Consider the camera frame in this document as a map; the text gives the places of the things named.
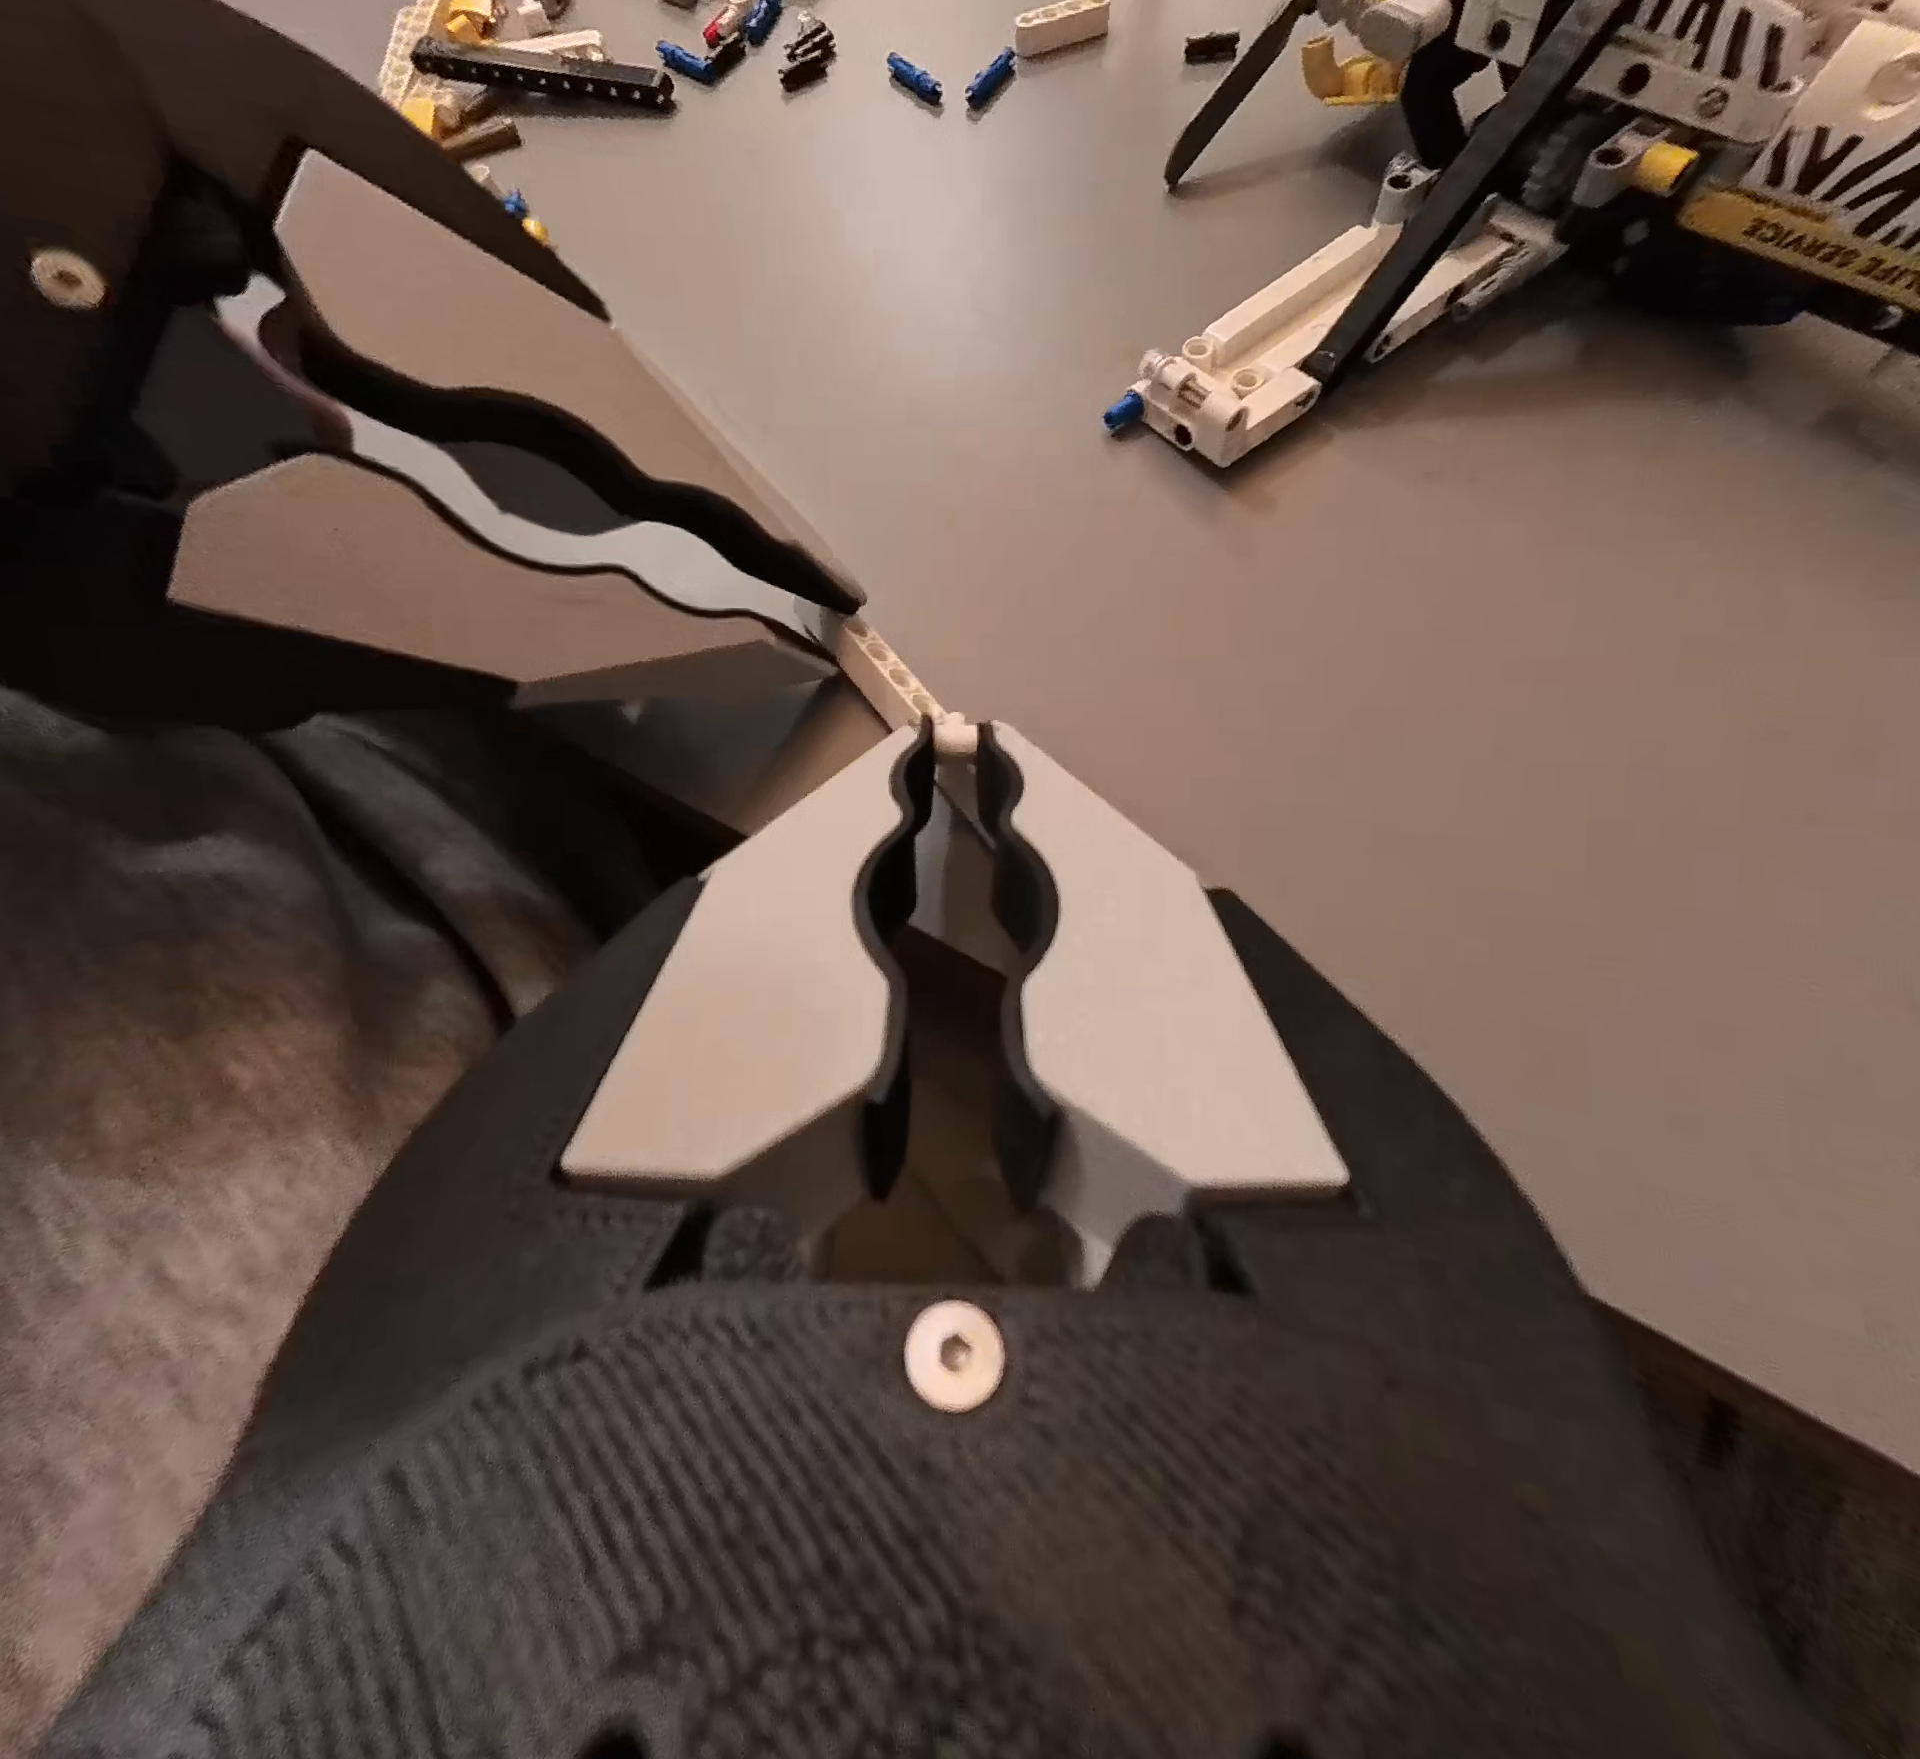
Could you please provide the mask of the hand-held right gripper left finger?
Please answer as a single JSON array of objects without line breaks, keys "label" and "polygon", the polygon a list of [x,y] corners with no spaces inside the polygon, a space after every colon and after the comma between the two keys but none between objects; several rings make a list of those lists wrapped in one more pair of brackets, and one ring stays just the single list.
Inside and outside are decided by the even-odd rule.
[{"label": "hand-held right gripper left finger", "polygon": [[562,1170],[584,1186],[848,1213],[900,1179],[917,837],[939,754],[905,724],[709,865]]}]

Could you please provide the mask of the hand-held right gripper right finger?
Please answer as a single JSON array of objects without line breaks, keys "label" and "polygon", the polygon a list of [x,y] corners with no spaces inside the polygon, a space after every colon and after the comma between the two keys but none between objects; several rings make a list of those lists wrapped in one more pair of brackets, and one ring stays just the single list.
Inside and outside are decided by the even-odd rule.
[{"label": "hand-held right gripper right finger", "polygon": [[997,1148],[1097,1285],[1150,1217],[1331,1200],[1349,1170],[1195,870],[1016,728],[975,745],[1016,947]]}]

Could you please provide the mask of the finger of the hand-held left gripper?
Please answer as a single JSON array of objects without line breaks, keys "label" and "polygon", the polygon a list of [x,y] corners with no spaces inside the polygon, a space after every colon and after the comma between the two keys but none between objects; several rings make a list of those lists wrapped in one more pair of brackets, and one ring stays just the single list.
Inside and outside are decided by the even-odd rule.
[{"label": "finger of the hand-held left gripper", "polygon": [[444,451],[519,451],[605,528],[668,527],[758,583],[852,614],[858,577],[605,318],[345,164],[301,153],[275,215],[301,373]]},{"label": "finger of the hand-held left gripper", "polygon": [[479,672],[525,708],[840,675],[809,599],[525,451],[299,416],[288,451],[198,491],[179,527],[174,604]]}]

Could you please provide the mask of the long white lego beam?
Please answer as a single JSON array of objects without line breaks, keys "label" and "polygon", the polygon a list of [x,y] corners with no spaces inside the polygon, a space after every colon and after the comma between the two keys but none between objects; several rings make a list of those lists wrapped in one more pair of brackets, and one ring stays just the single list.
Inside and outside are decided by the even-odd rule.
[{"label": "long white lego beam", "polygon": [[954,732],[973,724],[973,721],[944,706],[868,620],[824,614],[824,642],[828,642],[833,661],[852,690],[868,701],[890,730],[935,724]]}]

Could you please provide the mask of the pile of loose lego pieces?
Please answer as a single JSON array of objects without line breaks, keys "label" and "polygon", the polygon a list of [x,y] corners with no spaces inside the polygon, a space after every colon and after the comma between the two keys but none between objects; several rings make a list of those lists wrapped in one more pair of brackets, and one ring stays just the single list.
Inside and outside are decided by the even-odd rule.
[{"label": "pile of loose lego pieces", "polygon": [[526,114],[580,104],[668,117],[681,92],[716,87],[765,47],[787,8],[807,47],[785,80],[803,86],[831,60],[831,35],[803,3],[411,0],[389,26],[375,92],[542,234],[525,198],[488,177]]}]

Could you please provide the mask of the white zebra lego helicopter model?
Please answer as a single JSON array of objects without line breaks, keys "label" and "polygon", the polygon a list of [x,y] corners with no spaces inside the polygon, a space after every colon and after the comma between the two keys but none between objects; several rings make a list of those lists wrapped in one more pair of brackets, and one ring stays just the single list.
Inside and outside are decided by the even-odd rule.
[{"label": "white zebra lego helicopter model", "polygon": [[1216,467],[1440,320],[1562,261],[1717,326],[1917,349],[1917,0],[1282,0],[1168,152],[1189,171],[1295,43],[1328,107],[1396,107],[1370,220],[1106,412]]}]

